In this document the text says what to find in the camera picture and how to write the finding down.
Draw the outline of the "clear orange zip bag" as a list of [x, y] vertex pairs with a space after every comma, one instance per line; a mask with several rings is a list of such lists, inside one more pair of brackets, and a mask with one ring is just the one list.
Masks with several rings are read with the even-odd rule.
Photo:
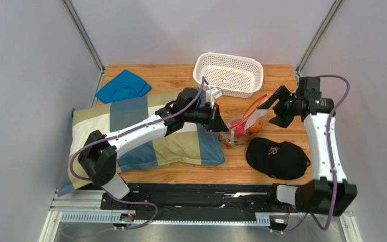
[[267, 99], [267, 94], [262, 95], [250, 105], [243, 115], [226, 123], [229, 131], [220, 132], [218, 135], [218, 140], [226, 149], [247, 145], [263, 129], [268, 110], [258, 109], [258, 107]]

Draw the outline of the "checked blue beige pillow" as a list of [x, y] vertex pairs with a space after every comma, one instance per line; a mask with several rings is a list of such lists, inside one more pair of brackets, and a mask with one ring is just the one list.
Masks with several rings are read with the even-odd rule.
[[222, 164], [215, 135], [228, 129], [215, 101], [221, 94], [186, 88], [75, 111], [68, 181], [59, 194], [93, 184], [121, 199], [130, 191], [122, 171], [174, 162]]

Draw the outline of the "fake red apple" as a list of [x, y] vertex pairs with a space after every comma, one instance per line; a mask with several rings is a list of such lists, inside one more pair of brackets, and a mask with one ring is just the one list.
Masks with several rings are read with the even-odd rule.
[[234, 119], [230, 122], [230, 131], [234, 132], [235, 136], [244, 136], [246, 135], [245, 130], [246, 121], [242, 118]]

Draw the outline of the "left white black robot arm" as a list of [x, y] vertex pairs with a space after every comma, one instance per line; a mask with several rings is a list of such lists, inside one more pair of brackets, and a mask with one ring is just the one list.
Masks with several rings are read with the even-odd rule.
[[205, 104], [200, 105], [202, 89], [185, 88], [171, 101], [149, 118], [125, 129], [102, 134], [99, 130], [90, 133], [85, 145], [72, 156], [69, 164], [78, 161], [96, 187], [101, 187], [113, 199], [121, 200], [129, 192], [127, 183], [116, 172], [116, 162], [132, 149], [169, 136], [184, 127], [185, 123], [201, 124], [208, 132], [226, 132], [228, 126], [222, 120], [219, 105], [215, 100], [223, 95], [219, 87], [205, 91]]

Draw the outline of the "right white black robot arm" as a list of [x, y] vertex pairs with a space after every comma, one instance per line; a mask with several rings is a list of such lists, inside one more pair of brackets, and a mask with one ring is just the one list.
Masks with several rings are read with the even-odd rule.
[[272, 109], [272, 124], [286, 128], [296, 116], [306, 128], [312, 162], [311, 181], [295, 186], [273, 184], [271, 203], [291, 205], [299, 212], [340, 216], [356, 198], [355, 184], [347, 181], [340, 162], [335, 135], [336, 110], [347, 97], [350, 85], [337, 103], [324, 98], [320, 90], [323, 75], [301, 77], [295, 92], [280, 86], [259, 109]]

